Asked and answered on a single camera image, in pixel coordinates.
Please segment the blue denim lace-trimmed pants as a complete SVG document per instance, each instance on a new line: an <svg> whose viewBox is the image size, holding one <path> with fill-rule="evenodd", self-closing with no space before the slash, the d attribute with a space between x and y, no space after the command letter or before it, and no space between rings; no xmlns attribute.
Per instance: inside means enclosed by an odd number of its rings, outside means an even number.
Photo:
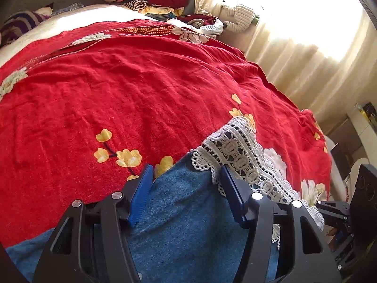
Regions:
<svg viewBox="0 0 377 283"><path fill-rule="evenodd" d="M305 259L324 250L325 221L309 182L296 191L286 180L289 138L294 153L323 146L314 125L299 134L232 118L166 172L153 166L135 227L127 181L96 203L74 201L54 229L7 248L6 257L26 282L310 282ZM250 229L234 221L223 165L252 189Z"/></svg>

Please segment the red floral bed cover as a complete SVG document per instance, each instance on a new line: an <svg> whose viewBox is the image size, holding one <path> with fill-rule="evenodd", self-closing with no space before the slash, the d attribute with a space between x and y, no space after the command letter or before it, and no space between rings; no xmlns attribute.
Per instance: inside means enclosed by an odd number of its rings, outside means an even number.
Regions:
<svg viewBox="0 0 377 283"><path fill-rule="evenodd" d="M214 159L311 211L330 189L325 137L256 63L170 24L99 22L1 49L1 244L54 227L75 199L98 201L187 152Z"/></svg>

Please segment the white plush toy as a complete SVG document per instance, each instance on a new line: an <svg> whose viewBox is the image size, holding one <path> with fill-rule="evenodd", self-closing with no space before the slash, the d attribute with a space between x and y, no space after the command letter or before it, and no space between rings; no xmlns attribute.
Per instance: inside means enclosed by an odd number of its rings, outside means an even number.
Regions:
<svg viewBox="0 0 377 283"><path fill-rule="evenodd" d="M256 25L260 16L255 11L244 4L222 4L223 10L227 17L232 17L231 21L224 21L224 29L233 33L241 33L249 28L250 25Z"/></svg>

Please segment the beige bed sheet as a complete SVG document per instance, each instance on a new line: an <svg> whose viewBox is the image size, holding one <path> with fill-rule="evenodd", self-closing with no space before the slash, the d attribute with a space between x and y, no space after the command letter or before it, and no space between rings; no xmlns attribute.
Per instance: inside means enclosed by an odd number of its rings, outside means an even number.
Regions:
<svg viewBox="0 0 377 283"><path fill-rule="evenodd" d="M7 63L30 43L54 37L62 32L82 28L97 22L128 22L149 17L128 9L125 6L94 4L78 10L61 13L39 24L23 34L10 45L1 48L1 65Z"/></svg>

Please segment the purple striped pillow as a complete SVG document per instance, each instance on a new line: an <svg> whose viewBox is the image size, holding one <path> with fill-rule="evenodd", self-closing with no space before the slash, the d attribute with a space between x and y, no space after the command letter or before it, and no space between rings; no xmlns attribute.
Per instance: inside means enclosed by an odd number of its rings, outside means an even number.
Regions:
<svg viewBox="0 0 377 283"><path fill-rule="evenodd" d="M1 26L1 47L13 43L22 35L49 19L53 7L54 3L51 3L34 12L25 10L11 15Z"/></svg>

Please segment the cream window curtain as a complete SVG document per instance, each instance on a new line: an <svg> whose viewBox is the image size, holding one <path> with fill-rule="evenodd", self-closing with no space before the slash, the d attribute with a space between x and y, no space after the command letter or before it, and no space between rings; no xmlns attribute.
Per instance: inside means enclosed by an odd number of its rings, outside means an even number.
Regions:
<svg viewBox="0 0 377 283"><path fill-rule="evenodd" d="M224 41L260 65L268 80L324 130L356 104L376 102L376 28L359 0L196 0L222 17L235 2L259 15L256 26Z"/></svg>

